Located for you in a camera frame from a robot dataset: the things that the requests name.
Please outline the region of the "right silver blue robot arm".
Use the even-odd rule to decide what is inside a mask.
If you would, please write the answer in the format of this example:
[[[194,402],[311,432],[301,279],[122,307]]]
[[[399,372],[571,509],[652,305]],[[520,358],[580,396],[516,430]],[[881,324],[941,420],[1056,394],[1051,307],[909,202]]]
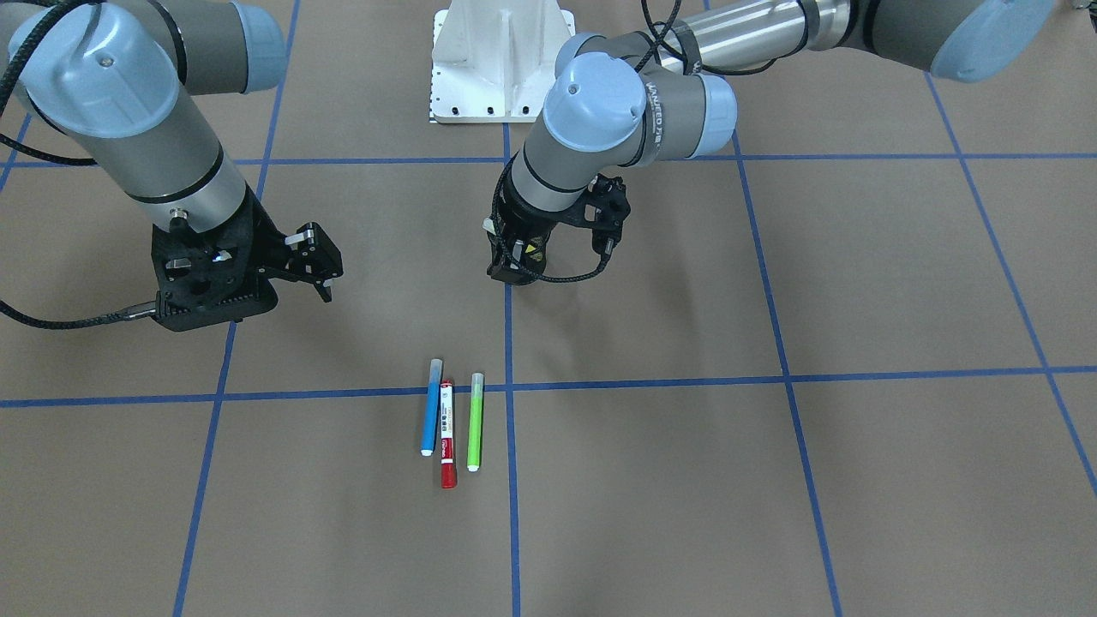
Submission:
[[[332,301],[341,256],[316,223],[282,233],[196,104],[285,78],[278,19],[244,1],[4,1],[3,100],[84,152],[152,223],[172,311],[278,301],[273,279]]]

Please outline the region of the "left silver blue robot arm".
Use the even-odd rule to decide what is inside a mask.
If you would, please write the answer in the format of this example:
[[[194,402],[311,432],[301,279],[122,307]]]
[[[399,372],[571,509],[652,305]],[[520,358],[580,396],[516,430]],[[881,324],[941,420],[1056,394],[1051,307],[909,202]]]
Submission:
[[[609,167],[720,152],[735,133],[732,75],[755,75],[800,51],[853,48],[945,78],[984,81],[1045,25],[1050,1],[736,1],[608,38],[579,33],[493,194],[483,228],[487,273],[507,285],[548,281],[559,225],[587,228],[602,273],[630,213]]]

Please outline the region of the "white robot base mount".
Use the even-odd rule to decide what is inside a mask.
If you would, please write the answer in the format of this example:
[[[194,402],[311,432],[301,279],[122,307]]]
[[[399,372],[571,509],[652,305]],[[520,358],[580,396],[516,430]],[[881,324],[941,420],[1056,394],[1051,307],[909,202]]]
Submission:
[[[453,1],[436,11],[431,122],[533,123],[575,16],[556,1]]]

